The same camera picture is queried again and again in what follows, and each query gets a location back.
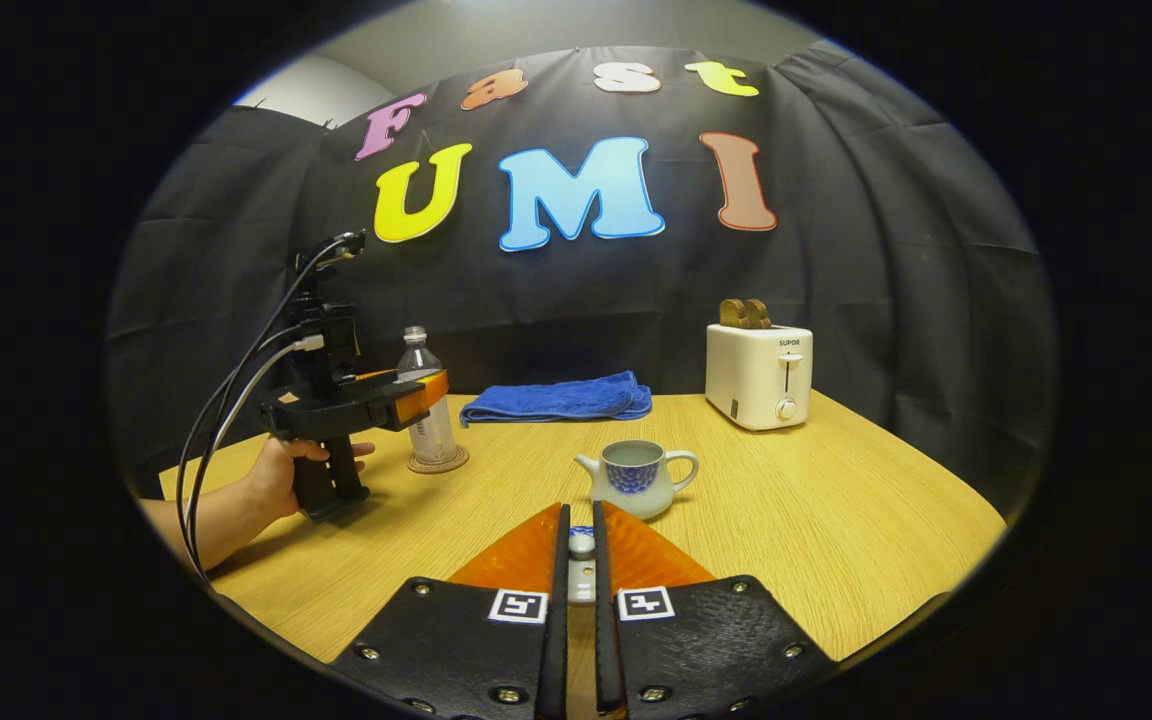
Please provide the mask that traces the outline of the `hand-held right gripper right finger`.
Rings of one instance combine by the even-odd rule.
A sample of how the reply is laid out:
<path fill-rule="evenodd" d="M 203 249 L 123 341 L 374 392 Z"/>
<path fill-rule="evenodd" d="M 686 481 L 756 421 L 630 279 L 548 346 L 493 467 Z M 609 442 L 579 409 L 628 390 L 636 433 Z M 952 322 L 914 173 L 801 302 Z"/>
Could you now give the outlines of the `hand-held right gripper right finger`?
<path fill-rule="evenodd" d="M 717 577 L 616 505 L 591 510 L 602 717 L 753 719 L 838 673 L 760 579 Z"/>

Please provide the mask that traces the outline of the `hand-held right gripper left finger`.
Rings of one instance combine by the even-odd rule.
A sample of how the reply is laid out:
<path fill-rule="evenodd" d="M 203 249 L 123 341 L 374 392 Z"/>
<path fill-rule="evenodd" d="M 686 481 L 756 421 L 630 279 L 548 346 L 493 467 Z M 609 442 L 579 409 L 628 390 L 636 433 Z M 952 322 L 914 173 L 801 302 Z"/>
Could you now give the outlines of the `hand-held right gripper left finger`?
<path fill-rule="evenodd" d="M 420 717 L 562 719 L 570 506 L 508 530 L 450 577 L 411 577 L 332 662 Z"/>

